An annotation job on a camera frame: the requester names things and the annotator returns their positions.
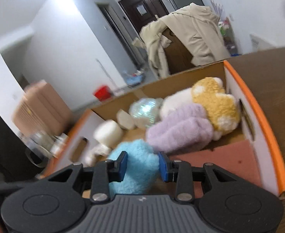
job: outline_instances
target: light blue fluffy object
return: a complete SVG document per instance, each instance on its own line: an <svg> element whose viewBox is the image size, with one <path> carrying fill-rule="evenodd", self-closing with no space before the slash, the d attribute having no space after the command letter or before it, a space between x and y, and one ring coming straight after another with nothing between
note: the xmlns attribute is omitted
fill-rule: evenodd
<svg viewBox="0 0 285 233"><path fill-rule="evenodd" d="M159 174L159 157L152 147L142 139L123 142L108 159L116 160L122 151L128 153L127 168L122 182L111 182L110 193L143 194L156 181Z"/></svg>

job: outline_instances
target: metal screw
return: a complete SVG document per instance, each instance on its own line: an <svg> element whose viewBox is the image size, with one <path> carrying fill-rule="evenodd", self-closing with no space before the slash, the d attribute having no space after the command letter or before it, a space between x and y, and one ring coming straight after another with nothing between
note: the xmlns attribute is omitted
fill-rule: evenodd
<svg viewBox="0 0 285 233"><path fill-rule="evenodd" d="M188 193L181 193L177 195L177 199L180 201L189 201L192 199L192 195Z"/></svg>
<svg viewBox="0 0 285 233"><path fill-rule="evenodd" d="M92 196L92 199L95 201L104 201L107 200L108 196L104 193L97 193Z"/></svg>

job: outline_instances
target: purple plush toy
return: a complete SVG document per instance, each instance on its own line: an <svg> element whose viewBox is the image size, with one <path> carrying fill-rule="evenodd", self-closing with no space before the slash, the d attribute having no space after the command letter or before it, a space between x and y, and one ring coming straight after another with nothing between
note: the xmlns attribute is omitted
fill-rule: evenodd
<svg viewBox="0 0 285 233"><path fill-rule="evenodd" d="M166 153L190 145L194 151L199 151L208 145L212 137L213 126L204 107L197 103L179 107L146 132L146 141L153 150Z"/></svg>

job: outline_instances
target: yellow plush toy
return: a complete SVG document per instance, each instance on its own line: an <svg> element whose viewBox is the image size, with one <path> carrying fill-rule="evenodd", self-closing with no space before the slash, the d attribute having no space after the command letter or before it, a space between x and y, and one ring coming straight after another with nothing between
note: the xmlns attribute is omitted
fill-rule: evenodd
<svg viewBox="0 0 285 233"><path fill-rule="evenodd" d="M222 80L206 77L192 87L192 100L201 104L214 128L213 140L232 132L240 121L238 104L233 95L226 94Z"/></svg>

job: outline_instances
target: front door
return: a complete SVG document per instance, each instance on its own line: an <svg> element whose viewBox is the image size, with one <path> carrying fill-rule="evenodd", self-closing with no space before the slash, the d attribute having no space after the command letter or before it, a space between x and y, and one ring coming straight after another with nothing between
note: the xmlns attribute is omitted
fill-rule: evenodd
<svg viewBox="0 0 285 233"><path fill-rule="evenodd" d="M156 21L155 15L168 14L162 0L121 0L119 3L138 33L143 26Z"/></svg>

